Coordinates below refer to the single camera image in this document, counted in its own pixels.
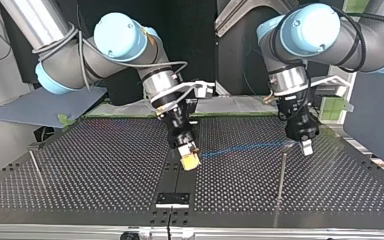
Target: metal rod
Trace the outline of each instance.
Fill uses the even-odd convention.
[[[32,160],[33,160],[34,166],[36,167],[36,170],[40,173],[40,168],[39,168],[39,165],[37,164],[37,161],[36,161],[36,158],[33,154],[33,151],[29,151],[29,153],[30,153],[30,156],[32,157]]]
[[[287,157],[288,157],[288,154],[286,152],[282,154],[282,167],[280,168],[279,193],[277,196],[278,201],[282,201],[283,182],[285,180],[285,170],[286,170]]]
[[[54,0],[0,0],[34,49],[64,38],[70,30]]]

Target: green object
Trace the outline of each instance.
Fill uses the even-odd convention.
[[[348,0],[346,11],[353,13],[362,13],[366,8],[369,0]]]
[[[58,114],[58,119],[64,125],[64,127],[71,126],[76,122],[76,120],[69,119],[65,114]]]
[[[338,121],[341,117],[342,110],[345,109],[345,100],[338,97],[325,97],[322,112],[320,113],[321,121]]]

